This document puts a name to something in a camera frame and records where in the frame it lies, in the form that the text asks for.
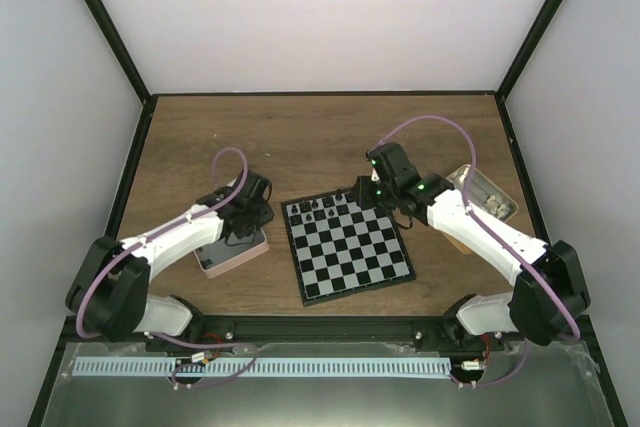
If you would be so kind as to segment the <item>pink tray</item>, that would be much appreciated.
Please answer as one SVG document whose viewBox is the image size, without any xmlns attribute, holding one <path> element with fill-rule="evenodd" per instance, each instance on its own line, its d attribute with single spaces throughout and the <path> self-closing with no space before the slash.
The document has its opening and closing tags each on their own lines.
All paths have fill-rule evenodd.
<svg viewBox="0 0 640 427">
<path fill-rule="evenodd" d="M 204 275 L 213 279 L 266 253 L 268 240 L 263 229 L 244 237 L 231 234 L 228 240 L 218 240 L 194 251 L 198 265 Z"/>
</svg>

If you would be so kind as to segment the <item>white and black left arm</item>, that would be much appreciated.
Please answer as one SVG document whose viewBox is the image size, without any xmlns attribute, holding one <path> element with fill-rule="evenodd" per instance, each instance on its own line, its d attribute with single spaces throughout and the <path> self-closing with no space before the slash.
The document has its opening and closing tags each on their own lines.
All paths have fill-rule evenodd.
<svg viewBox="0 0 640 427">
<path fill-rule="evenodd" d="M 151 281 L 188 255 L 212 279 L 267 252 L 271 192 L 267 178 L 249 171 L 149 232 L 95 240 L 65 298 L 78 333 L 111 342 L 134 333 L 168 336 L 181 350 L 196 349 L 204 339 L 203 313 L 178 295 L 150 294 Z"/>
</svg>

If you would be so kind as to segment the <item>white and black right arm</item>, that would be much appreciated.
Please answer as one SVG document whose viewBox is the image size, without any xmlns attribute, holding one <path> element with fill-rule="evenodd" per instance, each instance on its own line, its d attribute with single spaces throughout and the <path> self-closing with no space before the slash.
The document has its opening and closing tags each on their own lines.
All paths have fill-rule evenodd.
<svg viewBox="0 0 640 427">
<path fill-rule="evenodd" d="M 445 234 L 495 268 L 511 291 L 468 295 L 447 312 L 447 343 L 465 350 L 480 335 L 519 333 L 539 346 L 580 336 L 578 317 L 591 300 L 576 250 L 517 231 L 465 202 L 463 194 L 438 174 L 421 176 L 395 142 L 367 152 L 372 166 L 351 190 L 363 209 L 399 211 L 410 220 Z"/>
</svg>

